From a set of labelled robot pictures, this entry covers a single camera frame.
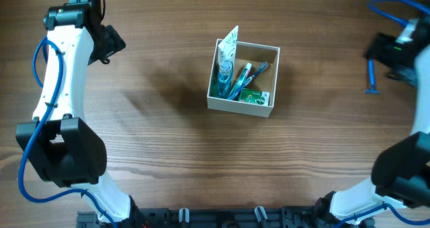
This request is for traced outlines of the blue disposable razor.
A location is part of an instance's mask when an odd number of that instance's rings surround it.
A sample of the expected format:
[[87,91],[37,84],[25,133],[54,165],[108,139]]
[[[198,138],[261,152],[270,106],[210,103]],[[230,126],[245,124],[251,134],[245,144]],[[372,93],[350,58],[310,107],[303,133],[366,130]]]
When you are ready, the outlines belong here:
[[364,89],[363,92],[367,94],[378,94],[379,91],[376,89],[376,77],[374,72],[374,62],[372,59],[368,59],[367,70],[369,87]]

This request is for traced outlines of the white patterned cream tube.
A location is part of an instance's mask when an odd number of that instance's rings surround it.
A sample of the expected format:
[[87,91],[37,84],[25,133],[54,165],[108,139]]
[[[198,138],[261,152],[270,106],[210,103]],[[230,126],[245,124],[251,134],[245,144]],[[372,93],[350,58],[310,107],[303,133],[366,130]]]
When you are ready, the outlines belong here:
[[239,27],[235,26],[228,35],[218,44],[218,64],[229,61],[234,65],[237,51]]

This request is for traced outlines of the blue white toothbrush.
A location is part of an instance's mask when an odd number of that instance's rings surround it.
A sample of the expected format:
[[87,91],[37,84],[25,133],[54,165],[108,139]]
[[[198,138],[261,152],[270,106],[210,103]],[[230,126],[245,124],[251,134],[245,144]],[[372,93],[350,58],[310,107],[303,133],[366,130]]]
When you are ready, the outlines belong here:
[[267,70],[269,64],[267,61],[262,62],[262,64],[259,66],[258,70],[252,74],[252,76],[248,77],[246,80],[243,81],[243,84],[238,87],[235,91],[233,91],[228,97],[227,100],[234,100],[237,95],[240,93],[240,91],[245,88],[246,86],[248,86],[248,84],[250,84],[250,82],[252,82],[252,80],[254,80],[260,73],[264,72]]

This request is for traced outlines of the blue Listerine mouthwash bottle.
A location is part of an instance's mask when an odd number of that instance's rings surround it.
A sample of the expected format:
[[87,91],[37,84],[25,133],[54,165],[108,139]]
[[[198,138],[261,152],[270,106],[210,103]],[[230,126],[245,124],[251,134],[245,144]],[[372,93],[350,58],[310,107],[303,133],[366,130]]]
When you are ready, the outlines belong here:
[[222,61],[218,68],[218,97],[227,98],[230,93],[234,65],[231,61]]

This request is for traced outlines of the white square box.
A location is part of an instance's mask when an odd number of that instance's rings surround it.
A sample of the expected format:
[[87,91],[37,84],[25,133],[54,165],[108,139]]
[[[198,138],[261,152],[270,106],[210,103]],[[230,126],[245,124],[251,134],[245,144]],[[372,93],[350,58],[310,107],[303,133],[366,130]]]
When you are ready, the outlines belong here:
[[247,114],[252,116],[268,117],[275,105],[275,94],[277,87],[277,72],[280,59],[280,48],[276,46],[267,46],[262,44],[253,44],[249,42],[237,42],[236,59],[232,82],[241,74],[242,68],[247,64],[252,64],[252,72],[255,72],[262,62],[268,63],[268,68],[259,74],[247,86],[248,89],[266,91],[269,93],[268,105],[262,106],[249,104],[236,100],[226,100],[217,98],[215,95],[215,86],[218,74],[218,49],[214,50],[210,80],[208,84],[208,93],[206,94],[207,106],[212,110],[221,110],[225,112],[234,112],[238,114]]

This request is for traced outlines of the Colgate toothpaste tube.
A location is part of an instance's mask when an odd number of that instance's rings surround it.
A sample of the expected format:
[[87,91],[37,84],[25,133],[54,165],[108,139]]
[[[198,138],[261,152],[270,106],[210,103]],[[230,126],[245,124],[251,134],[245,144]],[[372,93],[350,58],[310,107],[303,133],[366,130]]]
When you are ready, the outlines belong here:
[[246,78],[247,78],[247,76],[248,76],[249,72],[251,71],[251,69],[252,69],[252,64],[251,64],[251,63],[247,63],[247,64],[244,66],[244,68],[243,68],[243,70],[242,70],[242,72],[241,72],[241,74],[240,74],[239,78],[237,79],[237,81],[236,81],[235,85],[233,86],[233,88],[232,88],[231,92],[230,92],[230,93],[229,93],[229,95],[228,95],[228,100],[233,100],[233,99],[235,98],[235,96],[236,96],[236,91],[239,89],[239,87],[240,87],[240,86],[243,84],[243,82],[246,80]]

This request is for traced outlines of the green Dettol soap pack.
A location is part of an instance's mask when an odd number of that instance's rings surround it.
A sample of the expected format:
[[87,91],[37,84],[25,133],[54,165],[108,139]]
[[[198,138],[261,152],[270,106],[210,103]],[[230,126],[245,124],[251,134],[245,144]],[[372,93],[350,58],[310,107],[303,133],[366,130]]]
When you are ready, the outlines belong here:
[[254,89],[243,88],[239,94],[238,101],[255,104],[259,106],[268,106],[270,93],[268,91],[258,91]]

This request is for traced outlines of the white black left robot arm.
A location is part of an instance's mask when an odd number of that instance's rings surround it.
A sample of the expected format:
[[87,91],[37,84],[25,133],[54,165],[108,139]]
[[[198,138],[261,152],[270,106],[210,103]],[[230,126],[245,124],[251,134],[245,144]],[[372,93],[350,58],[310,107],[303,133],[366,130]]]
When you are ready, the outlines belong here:
[[44,17],[47,35],[36,48],[43,54],[46,73],[32,120],[19,124],[16,139],[23,149],[18,186],[25,198],[26,163],[62,195],[77,193],[96,212],[105,227],[134,227],[139,211],[107,172],[104,142],[85,122],[87,68],[109,63],[125,42],[110,25],[103,25],[105,0],[69,0],[51,7]]

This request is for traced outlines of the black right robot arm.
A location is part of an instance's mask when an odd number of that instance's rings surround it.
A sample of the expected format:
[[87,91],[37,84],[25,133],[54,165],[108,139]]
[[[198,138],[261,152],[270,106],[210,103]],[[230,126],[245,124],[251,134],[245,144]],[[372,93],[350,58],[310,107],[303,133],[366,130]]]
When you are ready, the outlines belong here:
[[383,151],[369,178],[334,192],[325,222],[335,227],[360,225],[386,210],[408,225],[429,220],[402,217],[402,208],[429,206],[429,18],[411,19],[399,36],[376,34],[365,52],[369,67],[378,61],[390,68],[390,79],[416,87],[415,117],[410,135]]

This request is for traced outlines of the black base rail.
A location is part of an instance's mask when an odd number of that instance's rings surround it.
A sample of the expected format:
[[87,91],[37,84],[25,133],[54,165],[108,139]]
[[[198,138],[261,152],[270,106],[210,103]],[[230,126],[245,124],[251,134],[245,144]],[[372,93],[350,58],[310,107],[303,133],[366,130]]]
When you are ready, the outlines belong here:
[[142,208],[129,218],[118,221],[116,227],[273,227],[306,228],[335,227],[340,220],[329,214],[322,214],[313,206],[284,206],[264,208],[257,206],[246,209],[187,209]]

